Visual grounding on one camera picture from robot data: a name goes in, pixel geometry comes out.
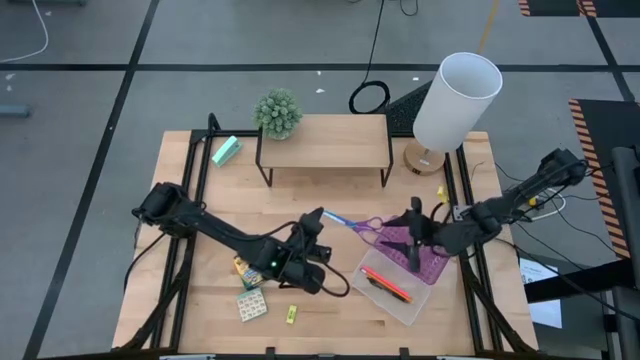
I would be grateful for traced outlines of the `pink pencil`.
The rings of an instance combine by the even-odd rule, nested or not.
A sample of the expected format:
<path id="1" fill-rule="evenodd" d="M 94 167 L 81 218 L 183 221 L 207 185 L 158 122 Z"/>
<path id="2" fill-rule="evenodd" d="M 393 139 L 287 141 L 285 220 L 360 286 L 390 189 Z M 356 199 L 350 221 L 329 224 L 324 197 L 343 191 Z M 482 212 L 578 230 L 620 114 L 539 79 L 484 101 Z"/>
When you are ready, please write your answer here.
<path id="1" fill-rule="evenodd" d="M 387 292 L 388 294 L 390 294 L 391 296 L 393 296 L 394 298 L 402 302 L 405 302 L 405 303 L 413 302 L 412 297 L 406 291 L 399 288 L 394 283 L 392 283 L 391 281 L 387 280 L 386 278 L 378 274 L 372 268 L 368 266 L 362 266 L 360 268 L 360 271 L 365 275 L 366 279 L 374 287 Z"/>

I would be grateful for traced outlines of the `clear pencil case purple lid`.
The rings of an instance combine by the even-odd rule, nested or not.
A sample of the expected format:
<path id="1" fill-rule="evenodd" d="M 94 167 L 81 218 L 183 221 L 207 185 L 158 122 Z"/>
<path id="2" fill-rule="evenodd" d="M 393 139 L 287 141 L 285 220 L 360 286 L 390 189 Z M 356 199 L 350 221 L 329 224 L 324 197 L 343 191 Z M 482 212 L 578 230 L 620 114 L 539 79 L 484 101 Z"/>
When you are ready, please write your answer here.
<path id="1" fill-rule="evenodd" d="M 435 248 L 422 247 L 420 249 L 421 269 L 418 273 L 410 270 L 409 259 L 394 249 L 381 244 L 382 241 L 406 243 L 412 242 L 406 227 L 385 227 L 382 233 L 388 240 L 377 240 L 369 245 L 352 277 L 352 285 L 377 306 L 386 310 L 403 324 L 410 326 L 414 323 L 423 305 L 430 295 L 431 287 L 437 282 L 445 269 L 449 258 L 437 255 Z M 368 266 L 378 274 L 406 291 L 413 299 L 412 303 L 404 303 L 387 292 L 372 286 L 360 271 L 362 266 Z"/>

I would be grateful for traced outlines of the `white shade table lamp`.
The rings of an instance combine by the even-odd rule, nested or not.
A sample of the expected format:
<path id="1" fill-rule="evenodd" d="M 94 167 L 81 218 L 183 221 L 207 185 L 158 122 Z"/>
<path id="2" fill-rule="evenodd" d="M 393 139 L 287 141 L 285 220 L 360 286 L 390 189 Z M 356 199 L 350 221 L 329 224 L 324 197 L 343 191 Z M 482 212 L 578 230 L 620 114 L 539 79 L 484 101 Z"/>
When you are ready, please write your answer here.
<path id="1" fill-rule="evenodd" d="M 489 59 L 469 52 L 447 56 L 440 64 L 413 122 L 414 139 L 404 163 L 417 175 L 429 175 L 456 151 L 494 98 L 503 77 Z"/>

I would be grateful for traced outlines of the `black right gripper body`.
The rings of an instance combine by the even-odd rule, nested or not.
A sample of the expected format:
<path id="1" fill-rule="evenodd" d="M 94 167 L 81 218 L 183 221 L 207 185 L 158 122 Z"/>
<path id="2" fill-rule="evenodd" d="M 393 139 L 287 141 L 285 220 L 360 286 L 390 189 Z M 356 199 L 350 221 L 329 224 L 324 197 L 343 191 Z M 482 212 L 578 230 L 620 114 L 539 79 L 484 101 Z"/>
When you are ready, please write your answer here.
<path id="1" fill-rule="evenodd" d="M 428 216 L 423 213 L 422 201 L 418 197 L 412 197 L 408 210 L 408 227 L 412 242 L 409 245 L 408 259 L 410 270 L 418 273 L 421 269 L 420 249 L 422 247 L 435 247 L 435 252 L 440 256 L 453 254 L 445 246 L 444 229 L 447 220 L 451 216 L 448 212 L 443 221 L 436 221 L 435 215 L 443 207 L 444 203 L 438 203 Z"/>

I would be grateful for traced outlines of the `white paper sheet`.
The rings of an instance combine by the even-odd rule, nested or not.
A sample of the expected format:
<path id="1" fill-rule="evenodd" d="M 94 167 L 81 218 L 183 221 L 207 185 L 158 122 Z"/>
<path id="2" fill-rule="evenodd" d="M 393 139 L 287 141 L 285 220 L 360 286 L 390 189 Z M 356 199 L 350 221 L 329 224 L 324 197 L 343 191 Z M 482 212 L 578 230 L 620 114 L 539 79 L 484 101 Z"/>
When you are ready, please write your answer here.
<path id="1" fill-rule="evenodd" d="M 556 276 L 556 267 L 547 269 L 538 262 L 521 258 L 519 267 L 522 281 L 525 285 Z M 563 327 L 560 300 L 550 300 L 529 305 L 531 318 L 534 323 L 557 329 Z"/>

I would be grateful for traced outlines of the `black mat hazard stripe edge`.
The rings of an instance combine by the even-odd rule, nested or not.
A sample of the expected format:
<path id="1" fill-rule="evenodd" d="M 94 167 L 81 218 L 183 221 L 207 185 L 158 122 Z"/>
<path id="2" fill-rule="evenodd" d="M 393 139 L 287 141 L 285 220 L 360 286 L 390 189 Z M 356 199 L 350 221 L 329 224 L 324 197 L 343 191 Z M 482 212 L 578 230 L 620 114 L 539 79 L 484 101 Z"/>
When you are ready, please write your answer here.
<path id="1" fill-rule="evenodd" d="M 613 251 L 632 256 L 625 200 L 640 200 L 640 103 L 570 99 L 569 110 Z"/>
<path id="2" fill-rule="evenodd" d="M 524 16 L 640 18 L 640 0 L 517 0 Z"/>

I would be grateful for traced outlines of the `green yellow crayon box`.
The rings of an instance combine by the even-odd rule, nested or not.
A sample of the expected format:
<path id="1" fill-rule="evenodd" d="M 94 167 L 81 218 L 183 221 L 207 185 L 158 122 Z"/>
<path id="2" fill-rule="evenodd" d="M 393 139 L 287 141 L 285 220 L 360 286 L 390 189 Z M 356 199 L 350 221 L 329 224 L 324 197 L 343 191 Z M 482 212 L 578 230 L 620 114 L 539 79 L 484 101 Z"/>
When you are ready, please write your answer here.
<path id="1" fill-rule="evenodd" d="M 233 259 L 233 263 L 236 272 L 238 273 L 243 286 L 247 291 L 258 288 L 264 283 L 265 279 L 263 278 L 263 276 L 259 272 L 252 269 L 249 264 L 241 257 L 235 256 Z"/>

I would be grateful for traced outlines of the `orange pencil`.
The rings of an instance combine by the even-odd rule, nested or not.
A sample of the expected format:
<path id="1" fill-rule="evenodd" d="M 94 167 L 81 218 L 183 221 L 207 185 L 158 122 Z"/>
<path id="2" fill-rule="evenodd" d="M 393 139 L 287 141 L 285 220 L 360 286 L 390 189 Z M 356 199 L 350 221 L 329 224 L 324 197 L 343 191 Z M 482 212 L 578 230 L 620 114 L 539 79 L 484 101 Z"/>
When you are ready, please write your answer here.
<path id="1" fill-rule="evenodd" d="M 406 293 L 401 291 L 400 289 L 397 289 L 395 286 L 392 286 L 391 284 L 382 281 L 379 278 L 373 277 L 372 275 L 367 275 L 366 279 L 369 281 L 369 283 L 380 289 L 383 290 L 385 292 L 387 292 L 388 294 L 390 294 L 391 296 L 393 296 L 394 298 L 404 302 L 404 303 L 412 303 L 413 299 Z"/>

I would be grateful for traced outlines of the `green eraser block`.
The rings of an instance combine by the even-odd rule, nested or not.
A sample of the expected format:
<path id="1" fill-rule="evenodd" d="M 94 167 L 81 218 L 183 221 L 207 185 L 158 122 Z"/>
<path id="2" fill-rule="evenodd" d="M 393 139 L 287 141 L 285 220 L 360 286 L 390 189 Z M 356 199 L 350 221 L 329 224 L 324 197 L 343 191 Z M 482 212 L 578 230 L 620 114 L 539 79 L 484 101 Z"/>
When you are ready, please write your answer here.
<path id="1" fill-rule="evenodd" d="M 230 136 L 214 153 L 211 160 L 215 166 L 222 167 L 239 152 L 242 146 L 243 144 L 236 136 Z"/>

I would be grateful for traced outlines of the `purple scissors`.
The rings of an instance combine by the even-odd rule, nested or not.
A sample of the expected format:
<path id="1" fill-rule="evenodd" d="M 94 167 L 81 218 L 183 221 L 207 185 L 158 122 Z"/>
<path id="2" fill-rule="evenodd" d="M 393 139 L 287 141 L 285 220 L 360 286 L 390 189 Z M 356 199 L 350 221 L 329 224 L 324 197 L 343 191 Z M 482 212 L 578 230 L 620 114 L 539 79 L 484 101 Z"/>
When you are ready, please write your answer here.
<path id="1" fill-rule="evenodd" d="M 372 217 L 367 220 L 354 221 L 324 210 L 323 215 L 355 232 L 366 244 L 374 245 L 377 240 L 388 240 L 382 233 L 383 220 L 380 217 Z"/>

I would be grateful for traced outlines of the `small green potted plant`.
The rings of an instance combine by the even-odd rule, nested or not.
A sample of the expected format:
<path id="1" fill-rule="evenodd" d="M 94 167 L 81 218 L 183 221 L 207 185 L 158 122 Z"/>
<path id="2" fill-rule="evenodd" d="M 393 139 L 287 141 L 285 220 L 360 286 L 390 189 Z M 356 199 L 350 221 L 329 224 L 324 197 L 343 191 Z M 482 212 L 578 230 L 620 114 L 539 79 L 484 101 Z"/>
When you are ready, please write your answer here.
<path id="1" fill-rule="evenodd" d="M 274 88 L 258 100 L 252 119 L 265 136 L 285 140 L 293 134 L 302 117 L 293 93 L 288 89 Z"/>

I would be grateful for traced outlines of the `wooden shelf riser black legs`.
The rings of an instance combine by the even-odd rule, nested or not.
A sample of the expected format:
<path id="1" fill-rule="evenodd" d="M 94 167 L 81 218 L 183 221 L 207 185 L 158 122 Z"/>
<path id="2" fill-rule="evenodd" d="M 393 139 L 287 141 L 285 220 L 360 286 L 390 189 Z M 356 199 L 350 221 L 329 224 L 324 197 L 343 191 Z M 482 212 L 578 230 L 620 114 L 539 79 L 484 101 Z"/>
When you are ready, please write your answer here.
<path id="1" fill-rule="evenodd" d="M 268 186 L 280 168 L 378 169 L 386 186 L 394 165 L 389 121 L 383 114 L 305 115 L 285 140 L 259 130 L 255 164 Z"/>

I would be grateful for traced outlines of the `black metal stand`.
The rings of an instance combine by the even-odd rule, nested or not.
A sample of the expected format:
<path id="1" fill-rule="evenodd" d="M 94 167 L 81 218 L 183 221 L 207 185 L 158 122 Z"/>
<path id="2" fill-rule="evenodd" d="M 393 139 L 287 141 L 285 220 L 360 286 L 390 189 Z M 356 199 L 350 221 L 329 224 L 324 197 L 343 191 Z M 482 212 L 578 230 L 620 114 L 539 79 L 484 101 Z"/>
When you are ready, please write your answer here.
<path id="1" fill-rule="evenodd" d="M 622 360 L 640 360 L 640 148 L 616 147 L 612 158 L 630 257 L 529 283 L 525 292 L 529 302 L 538 303 L 610 291 Z"/>

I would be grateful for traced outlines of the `printed sticky notes pad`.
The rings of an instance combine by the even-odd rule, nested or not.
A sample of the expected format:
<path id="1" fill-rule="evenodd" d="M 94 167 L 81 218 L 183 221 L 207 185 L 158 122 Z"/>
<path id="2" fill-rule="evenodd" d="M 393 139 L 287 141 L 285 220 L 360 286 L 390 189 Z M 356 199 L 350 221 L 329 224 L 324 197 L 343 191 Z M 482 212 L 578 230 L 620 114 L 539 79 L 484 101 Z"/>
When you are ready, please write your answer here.
<path id="1" fill-rule="evenodd" d="M 260 288 L 255 288 L 238 295 L 236 297 L 236 303 L 242 322 L 258 318 L 268 312 L 268 307 Z"/>

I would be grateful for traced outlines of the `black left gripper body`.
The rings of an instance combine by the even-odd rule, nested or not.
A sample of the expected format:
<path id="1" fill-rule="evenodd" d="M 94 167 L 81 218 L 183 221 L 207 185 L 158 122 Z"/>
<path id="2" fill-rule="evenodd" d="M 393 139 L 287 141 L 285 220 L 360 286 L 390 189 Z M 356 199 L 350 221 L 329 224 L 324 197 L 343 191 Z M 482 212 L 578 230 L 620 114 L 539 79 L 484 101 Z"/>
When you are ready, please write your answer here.
<path id="1" fill-rule="evenodd" d="M 257 253 L 257 271 L 264 279 L 317 294 L 326 278 L 320 264 L 331 259 L 331 248 L 295 234 L 291 242 L 268 238 Z"/>

